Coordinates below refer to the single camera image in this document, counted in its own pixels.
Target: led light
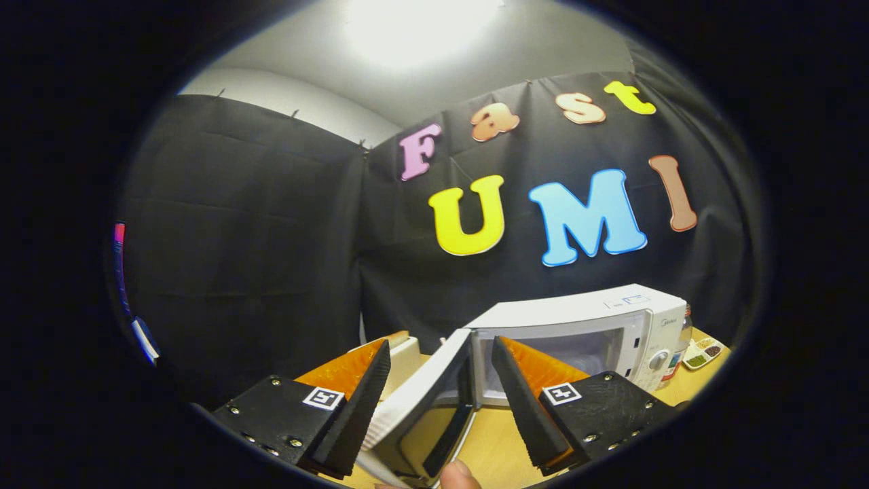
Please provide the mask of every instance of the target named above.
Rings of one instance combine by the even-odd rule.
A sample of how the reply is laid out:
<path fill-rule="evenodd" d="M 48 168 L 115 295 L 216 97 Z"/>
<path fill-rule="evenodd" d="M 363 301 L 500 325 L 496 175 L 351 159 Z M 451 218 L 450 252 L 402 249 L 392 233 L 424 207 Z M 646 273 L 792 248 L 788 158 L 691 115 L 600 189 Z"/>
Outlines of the led light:
<path fill-rule="evenodd" d="M 420 66 L 473 49 L 500 0 L 355 0 L 349 42 L 371 63 Z"/>

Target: black fabric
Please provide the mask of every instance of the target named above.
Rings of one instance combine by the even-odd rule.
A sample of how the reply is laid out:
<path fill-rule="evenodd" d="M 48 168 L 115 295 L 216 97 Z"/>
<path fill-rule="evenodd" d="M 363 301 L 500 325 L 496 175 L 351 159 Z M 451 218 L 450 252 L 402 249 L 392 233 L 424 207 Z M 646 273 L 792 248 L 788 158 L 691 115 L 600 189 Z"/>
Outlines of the black fabric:
<path fill-rule="evenodd" d="M 408 329 L 431 353 L 446 337 L 498 302 L 546 298 L 639 283 L 687 300 L 694 323 L 729 344 L 739 327 L 752 287 L 752 242 L 744 217 L 743 192 L 752 193 L 742 169 L 750 165 L 720 116 L 699 94 L 681 90 L 658 69 L 637 73 L 566 75 L 521 83 L 435 114 L 375 147 L 362 183 L 360 271 L 362 309 L 369 336 Z M 657 112 L 631 112 L 603 91 L 613 80 L 635 86 Z M 599 124 L 574 124 L 555 97 L 581 92 L 607 114 Z M 472 139 L 470 119 L 481 107 L 503 102 L 520 117 L 516 129 L 485 143 Z M 443 129 L 435 140 L 427 173 L 401 181 L 398 142 L 431 123 Z M 670 204 L 648 160 L 670 155 L 693 210 L 695 228 L 670 229 Z M 601 170 L 627 174 L 625 187 L 645 248 L 620 255 L 602 249 L 580 252 L 570 265 L 547 267 L 539 206 L 528 199 L 534 187 L 564 184 L 587 203 L 591 176 Z M 482 226 L 481 204 L 469 190 L 473 180 L 498 174 L 506 229 L 500 243 L 478 255 L 456 257 L 440 248 L 428 198 L 459 187 L 465 232 Z M 604 231 L 601 239 L 606 239 Z"/>
<path fill-rule="evenodd" d="M 432 353 L 492 305 L 639 283 L 687 300 L 694 323 L 731 345 L 757 309 L 753 279 L 763 225 L 747 151 L 723 117 L 668 65 L 632 45 L 635 73 L 533 80 L 433 115 L 365 155 L 311 124 L 205 96 L 172 99 L 131 165 L 127 288 L 195 402 L 214 407 L 269 374 L 290 378 L 369 338 L 410 330 Z M 637 87 L 657 112 L 631 112 L 603 88 Z M 581 92 L 607 114 L 574 124 L 554 103 Z M 519 126 L 485 143 L 472 115 L 503 102 Z M 428 124 L 427 173 L 401 181 L 398 142 Z M 670 155 L 696 227 L 670 228 L 670 204 L 648 160 Z M 587 203 L 591 176 L 626 173 L 645 248 L 547 267 L 534 187 L 565 185 Z M 459 187 L 465 232 L 482 225 L 472 181 L 498 174 L 506 229 L 500 243 L 456 257 L 435 236 L 428 198 Z M 607 237 L 606 228 L 601 240 Z"/>
<path fill-rule="evenodd" d="M 353 235 L 362 149 L 311 124 L 205 96 L 169 101 L 132 162 L 130 307 L 214 408 L 358 345 Z"/>

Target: ceiling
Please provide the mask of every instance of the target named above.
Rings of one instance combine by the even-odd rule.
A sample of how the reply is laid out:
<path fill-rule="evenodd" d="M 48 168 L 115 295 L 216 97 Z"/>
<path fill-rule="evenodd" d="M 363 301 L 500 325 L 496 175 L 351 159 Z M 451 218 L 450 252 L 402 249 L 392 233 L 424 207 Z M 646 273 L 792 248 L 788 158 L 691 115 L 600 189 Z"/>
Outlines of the ceiling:
<path fill-rule="evenodd" d="M 360 13 L 358 2 L 365 1 L 369 3 Z M 470 23 L 461 21 L 469 14 L 431 10 L 440 3 L 430 0 L 422 3 L 429 10 L 413 22 L 402 17 L 378 25 L 388 20 L 385 14 L 371 10 L 374 17 L 364 15 L 368 6 L 374 9 L 378 2 L 389 1 L 315 2 L 251 37 L 211 67 L 264 70 L 302 80 L 401 127 L 525 79 L 633 68 L 619 33 L 553 0 L 495 0 L 501 5 Z M 461 8 L 455 0 L 441 3 Z M 383 39 L 384 51 L 361 50 L 360 40 L 370 38 Z M 417 47 L 412 44 L 420 41 Z M 406 46 L 418 58 L 403 60 L 417 63 L 387 63 L 386 50 Z"/>

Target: yellow letter u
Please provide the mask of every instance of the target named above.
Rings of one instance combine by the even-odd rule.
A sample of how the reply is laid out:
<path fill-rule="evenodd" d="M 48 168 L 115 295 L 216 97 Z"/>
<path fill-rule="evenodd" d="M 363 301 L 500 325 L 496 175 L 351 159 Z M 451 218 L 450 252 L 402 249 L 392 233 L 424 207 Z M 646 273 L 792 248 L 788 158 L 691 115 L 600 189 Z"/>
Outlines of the yellow letter u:
<path fill-rule="evenodd" d="M 501 175 L 489 175 L 471 184 L 471 191 L 480 194 L 483 227 L 474 234 L 461 230 L 459 199 L 464 194 L 454 187 L 439 191 L 428 200 L 434 208 L 434 232 L 438 245 L 452 255 L 476 255 L 491 250 L 504 236 L 504 210 L 501 207 L 499 187 L 504 183 Z"/>

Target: microwave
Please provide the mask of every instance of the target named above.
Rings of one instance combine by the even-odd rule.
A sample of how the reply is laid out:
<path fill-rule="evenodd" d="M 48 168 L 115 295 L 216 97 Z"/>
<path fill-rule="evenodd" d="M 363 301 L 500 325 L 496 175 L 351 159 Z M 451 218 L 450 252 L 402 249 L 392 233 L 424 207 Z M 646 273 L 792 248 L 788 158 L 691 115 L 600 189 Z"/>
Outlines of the microwave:
<path fill-rule="evenodd" d="M 356 463 L 396 487 L 437 487 L 477 409 L 509 406 L 492 366 L 505 336 L 589 375 L 618 372 L 647 392 L 675 353 L 687 303 L 632 284 L 494 305 L 453 332 L 375 409 Z"/>

